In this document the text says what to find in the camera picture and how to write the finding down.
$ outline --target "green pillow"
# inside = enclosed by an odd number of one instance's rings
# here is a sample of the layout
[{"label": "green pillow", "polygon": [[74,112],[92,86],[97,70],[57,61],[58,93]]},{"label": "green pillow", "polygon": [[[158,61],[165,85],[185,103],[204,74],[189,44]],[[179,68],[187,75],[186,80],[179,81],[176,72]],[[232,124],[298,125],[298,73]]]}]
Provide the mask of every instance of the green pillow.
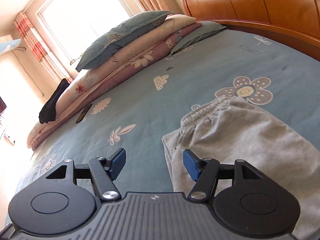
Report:
[{"label": "green pillow", "polygon": [[171,11],[138,13],[99,37],[83,53],[76,70],[95,68],[136,38],[161,25]]},{"label": "green pillow", "polygon": [[173,47],[169,56],[189,47],[190,45],[198,41],[204,40],[205,38],[213,36],[218,32],[221,32],[222,30],[228,28],[227,26],[221,25],[216,22],[205,21],[201,23],[202,23],[202,26],[200,26],[199,28],[196,28],[194,31],[184,36],[177,43],[177,45]]}]

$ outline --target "ribbed gray surface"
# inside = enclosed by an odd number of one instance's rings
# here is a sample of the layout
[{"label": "ribbed gray surface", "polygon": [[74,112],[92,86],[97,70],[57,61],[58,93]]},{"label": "ribbed gray surface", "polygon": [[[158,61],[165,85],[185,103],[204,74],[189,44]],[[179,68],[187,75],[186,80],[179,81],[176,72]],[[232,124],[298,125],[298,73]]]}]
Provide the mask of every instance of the ribbed gray surface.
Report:
[{"label": "ribbed gray surface", "polygon": [[[43,237],[18,234],[14,240]],[[65,240],[208,240],[252,239],[227,231],[204,204],[193,204],[181,193],[128,193],[124,200],[102,205],[78,231],[46,239]],[[293,240],[290,235],[274,240]]]}]

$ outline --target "headboard panel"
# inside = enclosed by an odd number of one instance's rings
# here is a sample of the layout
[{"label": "headboard panel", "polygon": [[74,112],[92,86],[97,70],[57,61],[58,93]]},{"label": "headboard panel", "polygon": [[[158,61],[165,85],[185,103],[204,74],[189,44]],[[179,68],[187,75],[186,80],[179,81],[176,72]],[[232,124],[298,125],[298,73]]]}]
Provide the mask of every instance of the headboard panel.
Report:
[{"label": "headboard panel", "polygon": [[[214,20],[230,29],[262,29],[266,37],[320,60],[320,0],[183,0],[187,14]],[[294,38],[296,45],[286,42]],[[312,45],[306,49],[305,43]]]}]

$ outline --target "window frame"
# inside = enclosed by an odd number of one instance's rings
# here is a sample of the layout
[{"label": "window frame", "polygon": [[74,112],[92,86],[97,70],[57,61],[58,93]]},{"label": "window frame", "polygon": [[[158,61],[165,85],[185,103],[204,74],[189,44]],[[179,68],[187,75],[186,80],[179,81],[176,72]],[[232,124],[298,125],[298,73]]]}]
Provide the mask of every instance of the window frame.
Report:
[{"label": "window frame", "polygon": [[[46,2],[36,11],[36,17],[39,21],[39,23],[41,24],[41,26],[46,30],[46,32],[51,36],[50,38],[52,38],[52,40],[54,41],[54,43],[62,50],[62,52],[65,54],[65,56],[68,58],[70,65],[72,65],[74,62],[76,62],[83,54],[83,52],[79,55],[78,58],[72,58],[69,53],[67,52],[67,50],[63,47],[63,45],[60,43],[59,39],[55,36],[54,32],[51,30],[51,28],[49,27],[49,25],[47,24],[45,17],[43,16],[43,12],[44,10],[50,5],[50,3],[53,0],[46,0]],[[128,13],[128,15],[131,17],[133,16],[135,13],[139,13],[139,12],[133,12],[132,9],[129,7],[129,5],[127,4],[127,2],[125,0],[118,0],[120,2],[120,4],[123,6],[124,10]]]}]

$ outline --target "flower center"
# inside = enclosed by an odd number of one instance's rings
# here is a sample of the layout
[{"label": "flower center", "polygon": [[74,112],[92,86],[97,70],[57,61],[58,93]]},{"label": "flower center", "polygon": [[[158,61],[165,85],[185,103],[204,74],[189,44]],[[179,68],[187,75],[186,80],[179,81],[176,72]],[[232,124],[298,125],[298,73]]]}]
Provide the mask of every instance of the flower center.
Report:
[{"label": "flower center", "polygon": [[254,93],[254,89],[251,86],[241,87],[236,92],[237,96],[240,96],[240,97],[243,97],[243,98],[249,97],[253,93]]}]

